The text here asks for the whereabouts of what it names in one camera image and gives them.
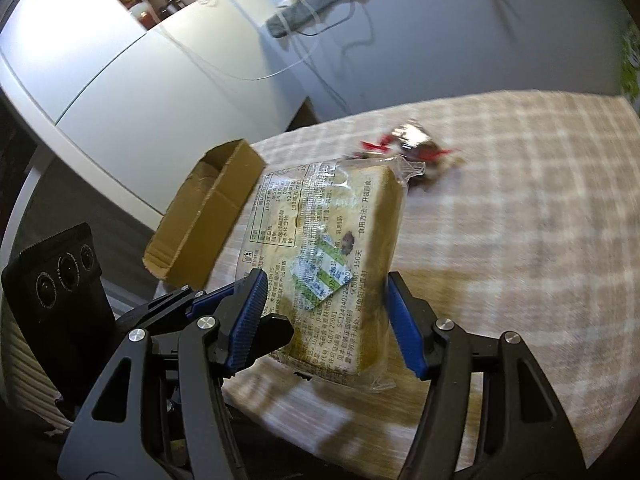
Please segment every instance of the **white cabinet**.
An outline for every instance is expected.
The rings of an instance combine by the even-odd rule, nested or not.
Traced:
[[[257,78],[283,67],[229,0],[195,2],[105,68],[58,127],[104,171],[164,213],[209,148],[287,129],[305,99],[292,72],[260,81],[232,77]]]
[[[20,0],[0,52],[56,122],[91,80],[145,33],[117,0]]]

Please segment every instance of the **cardboard box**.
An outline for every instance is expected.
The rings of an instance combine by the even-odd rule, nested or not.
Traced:
[[[180,186],[142,259],[173,286],[204,288],[264,161],[245,140],[209,150]]]

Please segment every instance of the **plastic bag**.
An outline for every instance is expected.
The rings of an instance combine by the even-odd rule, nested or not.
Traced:
[[[332,160],[265,174],[238,259],[269,277],[265,314],[295,333],[274,353],[302,374],[383,389],[389,323],[384,285],[406,183],[424,170],[402,156]]]

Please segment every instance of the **camera lens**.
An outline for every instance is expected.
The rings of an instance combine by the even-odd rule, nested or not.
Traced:
[[[88,245],[83,245],[80,249],[80,261],[86,270],[91,270],[94,266],[94,252]]]
[[[69,253],[60,256],[58,261],[58,275],[66,290],[73,290],[78,286],[80,273],[76,259]]]
[[[56,285],[45,272],[38,276],[36,280],[36,294],[40,303],[46,308],[51,308],[56,302]]]

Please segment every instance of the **black cable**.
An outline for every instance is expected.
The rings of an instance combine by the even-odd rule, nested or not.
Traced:
[[[338,25],[341,25],[341,24],[343,24],[345,22],[348,22],[356,12],[356,2],[355,2],[355,0],[349,0],[349,3],[350,3],[349,13],[347,14],[346,17],[344,17],[340,21],[332,23],[331,25],[326,26],[324,29],[319,30],[318,32],[314,32],[313,34],[307,34],[306,32],[302,32],[300,30],[296,30],[296,32],[298,34],[301,34],[302,36],[307,36],[307,37],[311,38],[313,36],[317,36],[318,34],[322,34],[323,32],[326,32],[331,28],[337,27]]]
[[[344,18],[343,20],[340,20],[340,22],[337,23],[333,23],[332,25],[329,25],[328,27],[325,27],[323,30],[316,32],[314,34],[305,34],[304,32],[300,32],[299,30],[296,30],[296,32],[298,34],[301,34],[302,36],[318,36],[319,34],[321,34],[322,32],[329,30],[330,28],[336,27],[337,25],[340,25],[341,23],[344,23],[345,21],[347,21],[348,19],[350,19],[353,14],[355,13],[355,1],[354,0],[350,0],[351,3],[351,8],[349,10],[349,15]],[[293,46],[293,49],[296,51],[296,54],[298,55],[298,57],[301,57],[300,51],[298,50],[295,41],[291,41],[291,44]],[[351,110],[351,107],[349,106],[349,104],[347,103],[346,99],[344,97],[342,97],[338,91],[336,89],[334,89],[327,81],[325,81],[325,79],[318,73],[318,70],[316,69],[316,67],[314,67],[311,63],[309,63],[310,60],[305,59],[303,61],[303,63],[306,65],[306,67],[311,70],[311,72],[318,78],[318,81],[321,83],[321,85],[324,87],[324,89],[326,90],[326,92],[335,100],[335,102],[337,103],[337,105],[342,109],[342,111],[347,114],[347,115],[353,115],[353,111]]]

